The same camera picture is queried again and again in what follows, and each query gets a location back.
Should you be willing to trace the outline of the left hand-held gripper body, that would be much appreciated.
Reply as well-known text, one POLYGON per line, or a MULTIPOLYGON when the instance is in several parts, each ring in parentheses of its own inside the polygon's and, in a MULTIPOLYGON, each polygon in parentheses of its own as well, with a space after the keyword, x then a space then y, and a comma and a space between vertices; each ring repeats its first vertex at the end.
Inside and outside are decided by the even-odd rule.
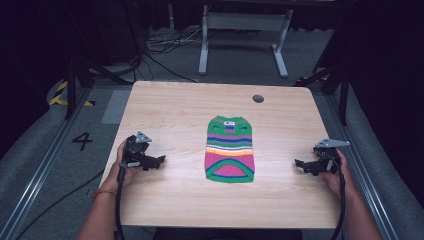
POLYGON ((151 139, 141 131, 138 131, 136 135, 128 137, 125 141, 120 166, 124 168, 135 168, 151 165, 145 155, 150 142, 151 139))

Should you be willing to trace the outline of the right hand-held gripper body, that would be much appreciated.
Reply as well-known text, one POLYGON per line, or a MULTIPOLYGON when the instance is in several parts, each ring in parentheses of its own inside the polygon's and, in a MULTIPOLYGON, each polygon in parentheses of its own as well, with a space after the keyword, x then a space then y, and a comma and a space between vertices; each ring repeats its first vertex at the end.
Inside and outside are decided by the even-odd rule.
POLYGON ((318 158, 319 172, 336 173, 341 166, 341 160, 337 153, 338 147, 349 146, 349 141, 323 139, 313 147, 313 152, 318 158))

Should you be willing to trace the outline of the striped knit pet sweater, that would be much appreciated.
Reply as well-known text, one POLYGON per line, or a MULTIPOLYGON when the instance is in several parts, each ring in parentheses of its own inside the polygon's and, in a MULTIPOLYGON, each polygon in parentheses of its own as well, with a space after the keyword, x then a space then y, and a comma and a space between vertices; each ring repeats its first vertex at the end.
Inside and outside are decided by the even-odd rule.
POLYGON ((205 177, 221 183, 250 183, 255 177, 252 127, 243 117, 213 118, 207 128, 205 177))

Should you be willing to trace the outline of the person's right hand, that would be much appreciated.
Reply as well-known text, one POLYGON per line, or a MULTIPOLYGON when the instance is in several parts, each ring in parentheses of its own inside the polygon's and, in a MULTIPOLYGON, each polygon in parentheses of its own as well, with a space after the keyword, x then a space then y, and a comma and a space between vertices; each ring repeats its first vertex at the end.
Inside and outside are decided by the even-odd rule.
MULTIPOLYGON (((354 182, 348 169, 346 157, 340 150, 337 150, 337 154, 340 157, 341 172, 344 175, 345 180, 345 195, 349 197, 356 192, 354 182)), ((338 197, 341 197, 340 178, 338 174, 325 172, 322 174, 322 176, 325 183, 332 190, 332 192, 335 193, 338 197)))

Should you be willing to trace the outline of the person's left hand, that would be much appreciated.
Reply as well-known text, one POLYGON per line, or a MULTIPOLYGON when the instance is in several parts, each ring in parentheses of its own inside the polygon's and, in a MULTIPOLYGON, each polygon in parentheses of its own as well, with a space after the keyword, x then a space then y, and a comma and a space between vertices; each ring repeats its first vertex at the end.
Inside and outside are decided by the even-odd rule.
MULTIPOLYGON (((118 174, 119 174, 119 164, 122 161, 123 151, 125 147, 125 142, 122 142, 117 149, 117 156, 115 162, 112 164, 111 169, 109 171, 108 176, 103 181, 100 186, 100 190, 102 192, 114 192, 118 191, 118 174)), ((138 173, 138 168, 129 168, 125 171, 124 182, 122 184, 123 187, 126 187, 133 180, 135 175, 138 173)))

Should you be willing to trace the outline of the black metal stand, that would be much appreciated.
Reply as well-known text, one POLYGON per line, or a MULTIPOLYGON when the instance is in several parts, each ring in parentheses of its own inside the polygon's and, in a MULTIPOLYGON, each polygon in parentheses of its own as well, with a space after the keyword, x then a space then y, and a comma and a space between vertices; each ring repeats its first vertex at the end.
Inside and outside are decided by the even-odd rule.
POLYGON ((333 95, 337 89, 340 89, 338 117, 341 123, 346 126, 347 118, 347 101, 349 94, 350 73, 347 65, 336 65, 323 69, 312 76, 299 78, 294 87, 306 87, 314 82, 317 82, 324 77, 327 78, 321 87, 321 92, 324 95, 333 95))
POLYGON ((76 81, 79 81, 83 88, 91 88, 94 86, 93 74, 90 69, 94 69, 101 76, 104 76, 120 85, 132 85, 132 82, 126 81, 118 74, 107 70, 105 67, 96 64, 81 56, 71 57, 67 67, 67 113, 65 118, 70 119, 77 107, 76 97, 76 81))

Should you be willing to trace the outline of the aluminium floor rail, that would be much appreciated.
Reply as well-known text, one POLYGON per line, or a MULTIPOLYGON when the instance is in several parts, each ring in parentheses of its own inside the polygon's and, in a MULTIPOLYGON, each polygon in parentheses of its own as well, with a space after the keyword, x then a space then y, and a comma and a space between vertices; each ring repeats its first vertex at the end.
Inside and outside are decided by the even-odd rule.
POLYGON ((330 109, 332 118, 336 122, 338 131, 341 133, 345 140, 350 142, 350 145, 347 147, 348 158, 350 160, 349 166, 352 168, 352 172, 357 178, 357 182, 361 187, 365 202, 371 210, 372 216, 376 221, 377 227, 379 228, 383 239, 399 240, 393 224, 387 215, 387 211, 383 206, 380 195, 377 192, 377 189, 371 179, 371 175, 366 170, 366 167, 358 152, 356 143, 354 142, 348 127, 343 125, 339 118, 336 101, 331 96, 325 96, 324 99, 330 109))
POLYGON ((23 192, 19 202, 15 206, 12 214, 5 223, 2 231, 0 232, 0 240, 13 240, 19 227, 21 226, 24 218, 29 212, 35 198, 37 197, 40 189, 42 188, 45 179, 47 178, 50 169, 52 168, 58 152, 63 145, 64 139, 68 134, 74 120, 78 113, 85 104, 85 101, 90 96, 91 88, 82 88, 80 93, 77 95, 76 103, 74 105, 73 113, 68 119, 64 119, 50 144, 46 155, 43 157, 41 163, 38 165, 34 175, 26 185, 25 191, 23 192))

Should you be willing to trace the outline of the white metal desk frame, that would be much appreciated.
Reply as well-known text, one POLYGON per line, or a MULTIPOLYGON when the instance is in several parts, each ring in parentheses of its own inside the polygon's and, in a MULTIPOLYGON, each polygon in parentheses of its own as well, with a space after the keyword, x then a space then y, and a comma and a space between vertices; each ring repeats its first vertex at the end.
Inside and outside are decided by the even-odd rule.
POLYGON ((213 30, 252 30, 279 32, 279 40, 271 46, 274 59, 282 78, 288 77, 288 71, 283 59, 282 48, 292 19, 292 10, 282 15, 248 14, 248 13, 218 13, 212 12, 209 5, 203 6, 201 22, 202 45, 198 73, 207 73, 208 63, 208 31, 213 30))

